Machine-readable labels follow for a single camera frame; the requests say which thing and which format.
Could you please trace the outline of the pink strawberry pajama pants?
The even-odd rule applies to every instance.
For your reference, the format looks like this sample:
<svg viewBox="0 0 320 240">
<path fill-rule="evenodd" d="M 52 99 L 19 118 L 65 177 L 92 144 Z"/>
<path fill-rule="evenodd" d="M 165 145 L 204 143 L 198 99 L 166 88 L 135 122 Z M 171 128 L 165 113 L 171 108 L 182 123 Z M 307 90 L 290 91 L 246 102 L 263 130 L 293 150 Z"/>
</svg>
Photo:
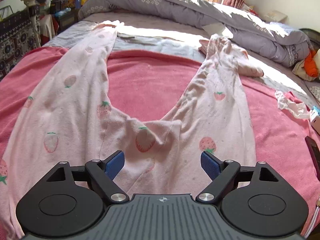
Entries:
<svg viewBox="0 0 320 240">
<path fill-rule="evenodd" d="M 256 162 L 241 75 L 257 74 L 247 51 L 213 35 L 206 59 L 160 118 L 140 120 L 110 98 L 107 62 L 116 29 L 104 23 L 67 50 L 34 88 L 1 151 L 1 238 L 19 239 L 18 201 L 56 163 L 84 165 L 125 153 L 116 183 L 127 193 L 191 193 L 209 184 L 200 166 L 207 150 L 242 165 Z"/>
</svg>

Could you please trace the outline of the orange and cream clothes pile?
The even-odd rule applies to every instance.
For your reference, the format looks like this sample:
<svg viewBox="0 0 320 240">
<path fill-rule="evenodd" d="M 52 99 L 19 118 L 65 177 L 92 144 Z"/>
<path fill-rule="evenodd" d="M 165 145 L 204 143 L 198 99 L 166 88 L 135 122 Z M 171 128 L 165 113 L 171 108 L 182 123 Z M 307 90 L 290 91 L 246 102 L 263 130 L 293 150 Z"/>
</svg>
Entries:
<svg viewBox="0 0 320 240">
<path fill-rule="evenodd" d="M 306 59 L 296 63 L 292 72 L 305 81 L 319 78 L 319 50 L 311 50 Z"/>
</svg>

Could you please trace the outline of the dark phone on bed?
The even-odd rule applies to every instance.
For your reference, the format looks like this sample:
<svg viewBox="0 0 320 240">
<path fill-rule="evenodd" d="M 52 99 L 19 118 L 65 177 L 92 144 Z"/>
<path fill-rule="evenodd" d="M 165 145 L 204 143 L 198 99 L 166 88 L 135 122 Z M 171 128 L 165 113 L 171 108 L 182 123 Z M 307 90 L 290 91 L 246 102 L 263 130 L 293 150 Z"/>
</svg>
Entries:
<svg viewBox="0 0 320 240">
<path fill-rule="evenodd" d="M 316 169 L 316 177 L 320 180 L 320 151 L 316 142 L 309 136 L 305 137 L 305 142 L 308 146 L 313 165 Z"/>
</svg>

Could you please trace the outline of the pink terry blanket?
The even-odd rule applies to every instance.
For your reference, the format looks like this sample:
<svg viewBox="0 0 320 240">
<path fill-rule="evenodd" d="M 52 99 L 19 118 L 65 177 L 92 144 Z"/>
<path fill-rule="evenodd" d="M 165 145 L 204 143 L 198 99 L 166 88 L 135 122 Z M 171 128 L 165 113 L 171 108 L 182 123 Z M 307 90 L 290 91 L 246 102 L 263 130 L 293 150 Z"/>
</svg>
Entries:
<svg viewBox="0 0 320 240">
<path fill-rule="evenodd" d="M 63 55 L 65 48 L 43 47 L 27 53 L 1 81 L 1 151 L 7 144 L 27 98 Z M 114 106 L 146 121 L 163 116 L 183 94 L 200 64 L 160 53 L 118 51 L 107 62 L 110 98 Z M 319 181 L 305 143 L 319 135 L 308 121 L 295 119 L 277 106 L 275 89 L 265 78 L 242 77 L 255 135 L 258 160 L 269 162 L 315 210 Z"/>
</svg>

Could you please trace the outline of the crumpled white plastic wrapper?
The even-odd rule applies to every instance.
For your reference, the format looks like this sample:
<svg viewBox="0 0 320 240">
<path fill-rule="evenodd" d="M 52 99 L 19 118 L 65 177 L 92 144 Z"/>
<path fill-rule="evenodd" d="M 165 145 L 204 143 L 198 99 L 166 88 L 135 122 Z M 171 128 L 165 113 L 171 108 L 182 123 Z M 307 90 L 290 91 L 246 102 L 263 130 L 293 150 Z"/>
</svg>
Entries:
<svg viewBox="0 0 320 240">
<path fill-rule="evenodd" d="M 309 111 L 305 103 L 296 103 L 288 99 L 284 93 L 279 90 L 275 91 L 274 96 L 276 97 L 277 106 L 280 110 L 289 111 L 296 119 L 307 120 L 309 118 Z"/>
</svg>

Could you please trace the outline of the white blue small box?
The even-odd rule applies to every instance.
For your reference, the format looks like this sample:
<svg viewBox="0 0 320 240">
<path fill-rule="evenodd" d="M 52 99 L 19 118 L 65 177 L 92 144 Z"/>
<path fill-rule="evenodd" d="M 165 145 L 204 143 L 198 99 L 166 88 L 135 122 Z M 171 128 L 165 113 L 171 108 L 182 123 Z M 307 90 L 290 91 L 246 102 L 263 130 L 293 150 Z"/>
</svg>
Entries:
<svg viewBox="0 0 320 240">
<path fill-rule="evenodd" d="M 320 111 L 316 106 L 313 106 L 309 111 L 309 120 L 313 129 L 320 133 Z"/>
</svg>

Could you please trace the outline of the grey purple floral duvet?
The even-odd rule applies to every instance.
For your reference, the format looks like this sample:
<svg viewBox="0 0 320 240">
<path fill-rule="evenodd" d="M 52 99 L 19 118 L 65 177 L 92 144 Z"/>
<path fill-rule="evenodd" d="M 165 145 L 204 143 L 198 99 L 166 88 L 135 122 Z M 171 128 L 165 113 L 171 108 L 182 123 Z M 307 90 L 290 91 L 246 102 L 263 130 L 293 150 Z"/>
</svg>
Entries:
<svg viewBox="0 0 320 240">
<path fill-rule="evenodd" d="M 223 24 L 234 43 L 285 67 L 305 59 L 312 49 L 310 39 L 301 30 L 277 22 L 265 23 L 249 12 L 206 0 L 86 0 L 79 18 L 116 9 L 166 18 L 198 29 Z"/>
</svg>

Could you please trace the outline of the patterned dark cloth left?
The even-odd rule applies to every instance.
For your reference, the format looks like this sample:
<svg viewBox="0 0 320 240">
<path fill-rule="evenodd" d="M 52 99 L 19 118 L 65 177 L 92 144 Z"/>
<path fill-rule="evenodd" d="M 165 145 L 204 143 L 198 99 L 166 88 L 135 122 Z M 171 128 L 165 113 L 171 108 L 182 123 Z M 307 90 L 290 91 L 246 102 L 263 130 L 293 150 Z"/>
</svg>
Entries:
<svg viewBox="0 0 320 240">
<path fill-rule="evenodd" d="M 27 52 L 41 46 L 39 21 L 38 5 L 25 8 L 1 21 L 1 79 Z"/>
</svg>

